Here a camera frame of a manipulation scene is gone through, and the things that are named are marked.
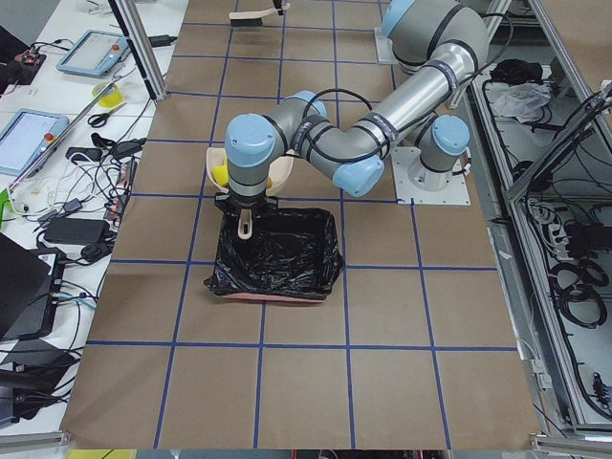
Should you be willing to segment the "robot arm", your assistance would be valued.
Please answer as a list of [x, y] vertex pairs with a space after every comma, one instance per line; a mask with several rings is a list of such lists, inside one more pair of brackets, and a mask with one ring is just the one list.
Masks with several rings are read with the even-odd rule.
[[448, 175], [470, 142], [459, 118], [435, 109], [481, 71], [490, 40], [484, 19], [456, 1], [394, 1], [382, 21], [392, 52], [411, 76], [347, 130], [335, 127], [319, 96], [301, 91], [267, 115], [243, 114], [228, 125], [229, 190], [215, 197], [223, 212], [259, 217], [273, 161], [294, 152], [353, 197], [381, 178], [384, 157], [414, 142], [426, 174]]

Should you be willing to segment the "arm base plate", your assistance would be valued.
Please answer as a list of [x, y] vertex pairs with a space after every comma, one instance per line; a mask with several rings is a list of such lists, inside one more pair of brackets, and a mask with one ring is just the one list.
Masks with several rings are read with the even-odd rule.
[[421, 150], [398, 146], [391, 153], [396, 201], [402, 205], [458, 206], [470, 205], [466, 175], [459, 158], [453, 169], [433, 172], [421, 162]]
[[399, 65], [403, 59], [402, 48], [385, 35], [381, 27], [374, 29], [377, 59], [380, 64]]

